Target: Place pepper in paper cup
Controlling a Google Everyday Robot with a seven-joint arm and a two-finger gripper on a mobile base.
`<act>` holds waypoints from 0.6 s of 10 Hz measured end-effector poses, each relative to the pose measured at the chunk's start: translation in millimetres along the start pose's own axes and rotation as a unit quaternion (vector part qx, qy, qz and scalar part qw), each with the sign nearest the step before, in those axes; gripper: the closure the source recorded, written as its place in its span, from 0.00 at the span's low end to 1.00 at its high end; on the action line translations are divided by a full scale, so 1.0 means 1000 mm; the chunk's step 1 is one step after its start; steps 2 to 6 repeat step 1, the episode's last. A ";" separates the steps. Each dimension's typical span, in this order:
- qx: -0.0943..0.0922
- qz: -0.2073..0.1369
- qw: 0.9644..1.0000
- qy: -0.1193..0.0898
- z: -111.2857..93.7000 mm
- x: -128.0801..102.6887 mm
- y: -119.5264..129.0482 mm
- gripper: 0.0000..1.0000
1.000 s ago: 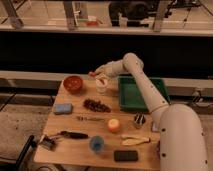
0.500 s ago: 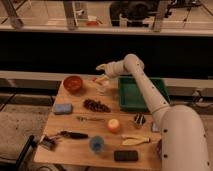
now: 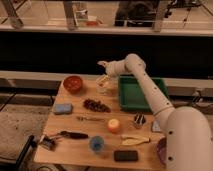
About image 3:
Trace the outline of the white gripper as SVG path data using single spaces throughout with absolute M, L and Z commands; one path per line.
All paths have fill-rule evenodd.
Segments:
M 102 75 L 97 79 L 99 86 L 104 86 L 110 80 L 109 76 L 119 76 L 126 72 L 125 62 L 123 60 L 111 62 L 98 61 L 97 64 L 106 67 L 107 73 L 107 75 Z

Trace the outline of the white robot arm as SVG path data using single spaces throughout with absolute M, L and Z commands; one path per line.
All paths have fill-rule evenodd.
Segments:
M 99 61 L 108 77 L 132 74 L 166 136 L 166 171 L 213 171 L 213 132 L 206 117 L 191 106 L 175 108 L 146 73 L 134 53 L 119 61 Z

